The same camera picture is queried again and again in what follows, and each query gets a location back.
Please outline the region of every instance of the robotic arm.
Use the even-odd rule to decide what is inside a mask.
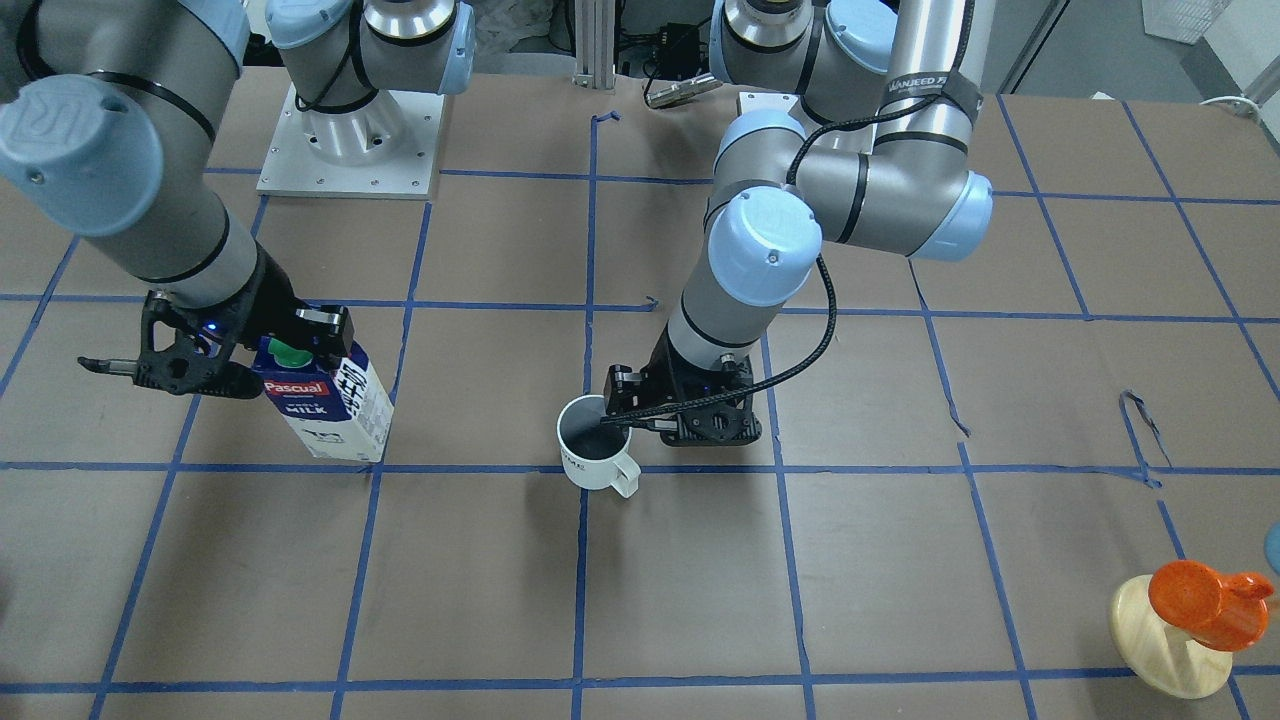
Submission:
[[[417,5],[372,0],[364,17],[385,23],[360,26],[352,10],[351,27],[404,40],[425,27],[415,24]],[[379,8],[399,14],[388,19]],[[466,6],[456,8],[442,22],[470,33]],[[9,102],[0,105],[0,173],[151,288],[138,359],[81,359],[92,372],[174,395],[251,398],[261,382],[230,361],[236,345],[274,337],[329,369],[351,352],[347,309],[300,300],[202,179],[248,35],[239,0],[24,0],[0,9],[9,47],[0,53],[0,102]],[[468,60],[433,67],[445,70],[426,72],[425,85],[466,87]],[[329,102],[355,92],[339,79]],[[312,95],[317,110],[323,95]],[[168,347],[157,346],[156,325],[173,329]]]
[[[750,395],[763,384],[748,352],[815,260],[828,279],[824,240],[913,259],[960,260],[977,247],[992,196],[966,168],[980,102],[969,78],[980,77],[993,9],[904,0],[895,31],[877,0],[717,4],[717,77],[803,99],[791,114],[756,110],[730,124],[703,255],[649,364],[611,368],[605,423],[657,430],[672,446],[753,442]]]

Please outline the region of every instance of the white wall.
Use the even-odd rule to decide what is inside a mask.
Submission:
[[[1242,88],[1280,55],[1280,0],[1233,0],[1204,33],[1226,72]],[[1262,119],[1280,135],[1280,96],[1262,108]]]

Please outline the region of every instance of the blue tape line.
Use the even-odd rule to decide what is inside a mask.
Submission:
[[[1280,665],[1236,665],[1231,669],[1231,674],[1242,676],[1280,675]]]
[[[1235,682],[1235,675],[1228,675],[1226,687],[1231,688],[1231,698],[1235,701],[1235,710],[1240,714],[1240,720],[1252,720],[1249,717],[1249,708],[1244,705],[1244,694],[1240,693],[1240,685]]]
[[[419,224],[417,245],[413,249],[413,266],[410,270],[408,290],[404,292],[404,314],[401,320],[401,347],[396,359],[396,379],[392,383],[388,398],[392,405],[399,396],[401,380],[404,377],[404,355],[408,350],[410,332],[413,325],[412,302],[417,293],[419,278],[422,273],[422,258],[426,255],[426,238],[431,227],[431,204],[422,205],[422,222]],[[360,624],[360,609],[365,598],[365,578],[369,574],[369,555],[374,544],[374,524],[378,521],[378,500],[381,497],[383,473],[385,465],[374,465],[369,484],[369,510],[365,516],[365,532],[360,541],[360,560],[356,564],[356,580],[351,589],[351,607],[347,612],[347,630],[342,641],[342,655],[338,659],[338,688],[333,693],[333,703],[329,707],[330,720],[340,720],[342,706],[346,700],[344,685],[351,673],[351,656],[356,647],[356,628]]]
[[[346,698],[344,684],[351,671],[351,655],[356,647],[356,625],[360,623],[360,607],[365,598],[365,577],[369,574],[369,553],[374,544],[374,523],[378,521],[378,500],[381,496],[383,470],[375,469],[369,486],[369,510],[365,514],[365,532],[360,541],[360,561],[356,564],[356,582],[351,589],[351,609],[347,611],[347,630],[342,639],[342,656],[338,659],[338,688],[329,706],[329,719],[342,717],[342,705]]]
[[[40,461],[40,460],[0,460],[0,470],[90,470],[97,473],[146,473],[164,471],[169,465],[164,462],[74,462],[74,461]],[[413,465],[413,464],[381,464],[384,473],[404,475],[431,475],[431,474],[558,474],[563,471],[559,465]],[[1034,473],[1034,474],[1082,474],[1102,473],[1107,475],[1124,475],[1140,480],[1138,468],[1123,465],[970,465],[973,471],[980,474],[1001,473]],[[289,473],[289,474],[362,474],[370,470],[370,465],[330,465],[316,462],[305,464],[270,464],[270,462],[180,462],[178,470],[182,473]],[[960,465],[783,465],[782,470],[788,475],[957,475],[964,473]],[[1280,468],[1161,468],[1153,466],[1152,471],[1169,475],[1225,475],[1225,477],[1280,477]],[[650,474],[769,474],[774,471],[773,465],[645,465],[645,471]]]
[[[406,305],[413,305],[403,300],[339,300],[333,297],[308,297],[307,302],[312,305],[346,305],[348,307],[404,307]]]
[[[1018,669],[1018,683],[1023,688],[1023,701],[1027,703],[1028,720],[1037,720],[1036,700],[1032,697],[1030,676],[1027,674],[1027,662],[1023,660],[1021,643],[1018,642],[1018,628],[1014,625],[1014,609],[1009,602],[1009,593],[1005,591],[1005,578],[1000,571],[1000,557],[996,555],[996,542],[991,534],[991,525],[987,523],[987,511],[982,503],[982,493],[978,491],[978,478],[973,465],[969,462],[969,448],[965,443],[956,443],[960,451],[960,462],[965,469],[965,478],[969,480],[969,495],[973,498],[973,510],[978,515],[978,529],[982,530],[982,544],[987,550],[987,562],[991,565],[991,578],[996,584],[996,597],[1000,600],[1000,614],[1005,619],[1005,632],[1009,633],[1009,646],[1014,652],[1014,666]]]
[[[1165,520],[1165,532],[1169,533],[1169,541],[1174,543],[1174,553],[1178,555],[1179,560],[1187,560],[1187,553],[1183,552],[1183,541],[1178,538],[1178,528],[1174,527],[1174,518],[1169,514],[1169,506],[1165,505],[1164,500],[1157,500],[1156,507],[1160,509],[1160,516]]]
[[[346,689],[353,692],[404,692],[404,691],[567,691],[572,679],[497,678],[466,680],[349,680]]]
[[[590,176],[586,201],[586,307],[584,309],[584,348],[582,348],[582,395],[591,392],[591,345],[595,320],[595,200],[598,190],[596,169],[599,167],[600,138],[599,126],[608,120],[621,120],[617,110],[605,115],[591,115]],[[591,497],[588,491],[579,492],[577,518],[577,566],[573,577],[573,692],[570,701],[571,720],[582,719],[582,675],[586,653],[586,552],[588,519]]]
[[[571,179],[585,181],[591,176],[582,173],[526,173],[521,170],[456,170],[443,169],[442,176],[461,176],[472,178],[526,178],[526,179]]]
[[[413,310],[411,305],[417,296],[417,283],[422,274],[422,258],[426,255],[426,237],[430,227],[431,204],[426,202],[422,205],[422,223],[419,225],[417,246],[413,249],[413,268],[410,270],[408,291],[404,293],[404,316],[401,319],[401,351],[396,359],[396,382],[392,383],[392,389],[387,393],[392,405],[396,405],[396,398],[399,396],[399,383],[404,370],[404,354],[408,351],[408,337],[413,325]]]
[[[1135,676],[1129,667],[1053,667],[1027,670],[1029,680],[1080,680]],[[1240,665],[1233,676],[1276,676],[1280,665]],[[809,676],[814,685],[905,685],[955,683],[1009,683],[1019,680],[1015,670],[954,670],[923,673],[826,673]],[[339,687],[344,692],[465,692],[465,691],[566,691],[575,684],[584,689],[617,688],[705,688],[705,687],[795,687],[805,683],[797,674],[790,675],[692,675],[692,676],[623,676],[585,678],[577,683],[572,678],[498,678],[498,679],[387,679],[387,680],[182,680],[164,682],[113,682],[106,683],[0,683],[0,696],[33,694],[200,694],[200,693],[332,693]]]
[[[108,694],[161,694],[161,693],[332,693],[334,683],[283,682],[256,683],[252,680],[180,682],[180,683],[110,683]]]
[[[1014,128],[1014,119],[1009,115],[1009,108],[1005,106],[1005,99],[1000,95],[996,96],[996,102],[1000,105],[1000,114],[1005,117],[1005,124],[1009,127],[1009,136],[1014,141],[1014,150],[1018,151],[1018,158],[1023,163],[1023,170],[1027,172],[1027,181],[1032,186],[1032,191],[1036,192],[1036,201],[1039,202],[1041,214],[1044,215],[1044,224],[1048,225],[1048,234],[1053,238],[1053,246],[1057,249],[1057,256],[1062,260],[1062,269],[1066,270],[1066,279],[1071,283],[1071,292],[1075,293],[1075,301],[1080,305],[1080,313],[1084,315],[1089,314],[1089,306],[1084,302],[1084,293],[1080,292],[1080,283],[1075,279],[1075,272],[1071,270],[1071,261],[1066,259],[1066,249],[1062,246],[1062,238],[1057,234],[1057,225],[1053,224],[1053,217],[1048,213],[1048,205],[1044,204],[1044,197],[1041,195],[1039,183],[1036,182],[1036,173],[1032,172],[1032,164],[1027,159],[1027,151],[1023,149],[1021,140],[1018,138],[1018,129]]]
[[[6,694],[90,694],[100,683],[0,683],[0,696]]]
[[[782,315],[827,315],[826,307],[783,307],[780,310]],[[876,316],[876,318],[923,318],[924,313],[922,310],[908,310],[908,309],[895,309],[895,307],[841,307],[836,310],[837,315],[854,315],[854,316]]]
[[[55,295],[50,302],[104,302],[119,305],[142,305],[146,299],[141,295]]]
[[[1057,200],[1101,200],[1106,202],[1172,202],[1171,197],[1152,195],[1093,195],[1087,192],[1028,192],[1025,190],[995,190],[998,197],[1051,197]],[[1240,197],[1179,197],[1197,205],[1280,205],[1280,200],[1249,200]]]
[[[604,115],[591,115],[591,163],[586,199],[586,346],[582,350],[582,395],[591,392],[591,341],[595,324],[595,204],[599,191],[596,170],[600,163],[599,127],[600,123],[621,119],[622,115],[617,110],[609,110]]]
[[[973,430],[960,420],[960,410],[956,407],[955,395],[951,392],[951,377],[947,374],[947,364],[942,359],[942,343],[938,342],[938,332],[933,327],[933,313],[924,300],[924,288],[920,287],[920,278],[915,274],[915,263],[908,260],[908,269],[911,270],[911,282],[915,284],[915,296],[920,299],[920,313],[924,316],[924,329],[929,333],[929,347],[933,348],[933,363],[938,368],[938,379],[942,380],[942,395],[947,398],[947,410],[951,413],[951,421],[955,423],[964,437],[973,437]]]
[[[773,356],[769,352],[768,333],[760,336],[760,357],[764,377],[773,377]],[[796,651],[800,657],[800,679],[804,689],[804,711],[806,720],[817,720],[818,706],[813,696],[813,669],[809,665],[809,650],[804,642],[804,601],[800,597],[800,571],[796,568],[795,536],[791,532],[791,501],[787,497],[786,464],[782,459],[782,439],[778,433],[778,398],[774,388],[765,391],[765,405],[769,409],[769,439],[773,442],[773,475],[778,488],[778,514],[782,523],[782,552],[787,561],[787,587],[791,591],[791,616],[796,628]]]
[[[596,313],[653,313],[658,309],[658,300],[653,299],[644,305],[596,305]]]
[[[586,305],[568,302],[456,302],[443,300],[415,300],[415,310],[541,310],[550,313],[581,313]]]
[[[644,176],[596,176],[600,182],[631,182],[644,184],[714,184],[714,178],[652,178]]]
[[[129,585],[129,594],[124,601],[124,610],[120,612],[120,623],[115,629],[115,638],[111,641],[111,651],[106,656],[106,665],[102,667],[102,688],[93,696],[93,706],[88,719],[99,720],[102,715],[102,706],[106,703],[106,685],[115,676],[115,666],[120,661],[124,651],[124,638],[129,634],[129,625],[133,623],[133,611],[138,605],[138,596],[142,593],[142,582],[146,579],[147,568],[151,565],[151,553],[160,534],[160,525],[164,520],[165,510],[169,507],[169,497],[173,495],[174,480],[178,478],[178,465],[186,452],[187,441],[191,438],[191,428],[196,424],[196,413],[200,411],[200,396],[193,396],[187,406],[187,418],[182,423],[182,432],[178,433],[178,443],[169,460],[169,471],[165,473],[164,486],[160,497],[156,500],[156,509],[151,514],[151,525],[147,528],[146,542],[142,543],[142,553],[138,556],[137,569],[133,571],[133,583]]]
[[[270,195],[264,195],[257,200],[257,211],[253,213],[253,223],[248,228],[248,233],[257,238],[257,232],[262,229],[262,218],[266,217],[266,205],[271,201]]]
[[[618,115],[613,118],[612,114],[599,115],[593,118],[593,120],[603,122],[609,119],[621,119]],[[461,176],[461,177],[474,177],[474,178],[524,178],[524,179],[558,179],[558,181],[590,181],[595,179],[599,182],[625,182],[625,183],[643,183],[643,184],[712,184],[716,181],[712,178],[655,178],[648,176],[602,176],[593,168],[591,172],[582,173],[530,173],[522,170],[460,170],[460,169],[443,169],[442,176]]]
[[[1253,336],[1249,334],[1249,328],[1245,327],[1243,322],[1239,322],[1240,313],[1236,310],[1235,302],[1231,301],[1231,295],[1226,292],[1226,284],[1222,283],[1222,278],[1217,274],[1217,268],[1215,268],[1213,261],[1210,260],[1208,252],[1204,250],[1204,243],[1201,242],[1199,234],[1196,232],[1196,227],[1187,215],[1187,209],[1183,206],[1178,193],[1174,192],[1174,186],[1169,182],[1169,176],[1165,174],[1165,168],[1161,167],[1160,160],[1156,159],[1156,152],[1151,149],[1151,143],[1147,142],[1147,136],[1142,132],[1142,127],[1138,126],[1138,118],[1134,117],[1133,109],[1129,108],[1128,102],[1121,101],[1120,106],[1124,108],[1125,115],[1129,118],[1129,124],[1133,126],[1133,131],[1138,136],[1138,141],[1142,142],[1142,149],[1147,151],[1147,158],[1151,159],[1151,164],[1156,168],[1156,174],[1160,176],[1160,182],[1165,186],[1165,191],[1169,192],[1169,197],[1172,199],[1174,208],[1178,208],[1178,215],[1183,219],[1183,224],[1187,227],[1187,232],[1190,234],[1192,242],[1196,243],[1196,251],[1199,252],[1201,260],[1204,261],[1208,274],[1212,275],[1213,284],[1217,286],[1219,293],[1222,295],[1222,301],[1226,302],[1226,307],[1231,311],[1231,316],[1236,319],[1240,334],[1244,336],[1244,342],[1248,343],[1249,351],[1253,352],[1253,360],[1258,364],[1258,369],[1262,370],[1262,377],[1267,380],[1267,384],[1271,386],[1271,395],[1274,395],[1276,400],[1280,400],[1280,386],[1276,384],[1276,379],[1271,374],[1271,369],[1267,366],[1266,360],[1262,359],[1262,352],[1258,350],[1257,343],[1253,342]]]
[[[1179,197],[1178,200],[1196,205],[1280,205],[1280,200],[1247,200],[1239,197]]]
[[[1129,446],[1133,447],[1133,456],[1138,460],[1138,473],[1142,477],[1143,484],[1160,487],[1160,480],[1153,480],[1151,478],[1151,465],[1147,464],[1147,459],[1142,455],[1142,446],[1138,445],[1138,433],[1134,432],[1133,420],[1129,418],[1129,406],[1125,404],[1125,400],[1126,397],[1121,395],[1120,418],[1124,420],[1125,432],[1129,433]]]
[[[1170,475],[1280,475],[1280,468],[1152,468]]]
[[[49,278],[49,284],[45,286],[45,292],[41,293],[40,301],[36,304],[36,310],[31,314],[31,322],[27,323],[27,332],[22,334],[22,340],[18,341],[18,348],[14,350],[13,357],[9,360],[9,366],[5,369],[4,375],[0,377],[0,398],[4,398],[5,391],[9,389],[9,382],[13,380],[13,374],[18,372],[18,364],[22,363],[22,356],[27,354],[27,346],[31,345],[31,338],[35,337],[36,329],[40,327],[40,320],[45,318],[49,299],[54,296],[58,281],[63,279],[63,273],[67,272],[67,265],[70,264],[77,246],[79,246],[79,236],[72,236],[70,242],[67,243],[67,251],[63,252],[63,259],[58,261],[58,266],[54,269],[54,277]]]
[[[1028,670],[1032,680],[1089,680],[1103,678],[1134,678],[1129,667],[1055,667],[1050,670]]]
[[[586,532],[590,510],[590,495],[579,491],[577,496],[577,565],[573,574],[573,697],[570,717],[582,717],[582,676],[586,655]]]

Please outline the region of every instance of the mug handle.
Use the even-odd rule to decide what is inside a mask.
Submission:
[[[636,488],[640,487],[640,465],[625,452],[614,457],[613,464],[618,469],[618,477],[613,480],[613,489],[618,491],[618,495],[622,497],[631,497],[635,495]]]

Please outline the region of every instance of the blue toy piece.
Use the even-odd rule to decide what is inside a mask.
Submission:
[[[1271,569],[1280,573],[1280,523],[1271,525],[1263,551],[1267,553],[1267,564],[1271,565]]]

